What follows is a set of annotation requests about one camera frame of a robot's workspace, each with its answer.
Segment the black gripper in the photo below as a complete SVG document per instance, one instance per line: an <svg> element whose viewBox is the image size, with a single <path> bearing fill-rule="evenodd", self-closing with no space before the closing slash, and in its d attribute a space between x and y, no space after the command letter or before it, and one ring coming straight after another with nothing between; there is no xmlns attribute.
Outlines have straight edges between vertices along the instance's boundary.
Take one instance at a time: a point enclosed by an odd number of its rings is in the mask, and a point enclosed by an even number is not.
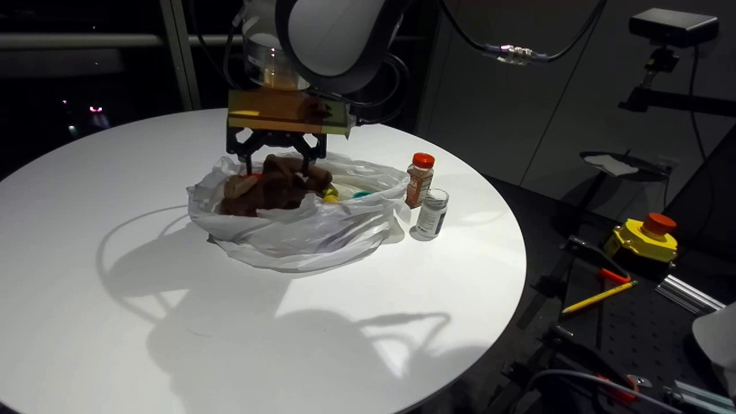
<svg viewBox="0 0 736 414"><path fill-rule="evenodd" d="M327 169L316 160L327 156L324 133L316 133L316 145L311 145L302 130L250 129L248 138L239 139L236 125L225 129L225 152L236 156L241 174L258 171L252 154L261 147L294 147L303 156L302 171L305 179L317 183L327 182Z"/></svg>

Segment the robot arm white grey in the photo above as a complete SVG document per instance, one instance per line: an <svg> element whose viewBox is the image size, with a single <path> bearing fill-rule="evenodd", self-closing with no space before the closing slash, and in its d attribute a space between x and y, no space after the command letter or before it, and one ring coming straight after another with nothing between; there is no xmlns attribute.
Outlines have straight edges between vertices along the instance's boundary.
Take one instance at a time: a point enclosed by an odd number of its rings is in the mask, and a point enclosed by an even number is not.
<svg viewBox="0 0 736 414"><path fill-rule="evenodd" d="M327 156L330 136L396 114L409 89L390 52L409 0L243 0L235 15L252 87L227 92L225 152L247 169L262 147Z"/></svg>

